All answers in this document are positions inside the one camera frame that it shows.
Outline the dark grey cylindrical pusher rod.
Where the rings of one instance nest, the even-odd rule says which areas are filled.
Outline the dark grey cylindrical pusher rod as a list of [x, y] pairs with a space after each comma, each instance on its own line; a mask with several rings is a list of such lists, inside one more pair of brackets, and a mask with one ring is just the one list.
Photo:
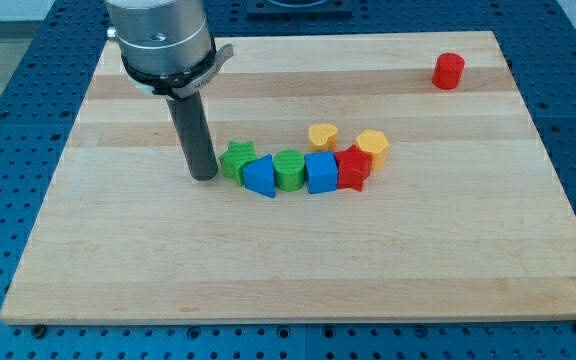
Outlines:
[[166, 103], [190, 175], [198, 181], [211, 180], [218, 172], [218, 164], [200, 94], [168, 97]]

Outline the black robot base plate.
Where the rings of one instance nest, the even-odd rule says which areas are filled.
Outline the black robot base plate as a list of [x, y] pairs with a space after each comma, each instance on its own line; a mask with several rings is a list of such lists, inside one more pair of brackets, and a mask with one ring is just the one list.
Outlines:
[[350, 16], [354, 0], [247, 0], [247, 19], [273, 16], [342, 15]]

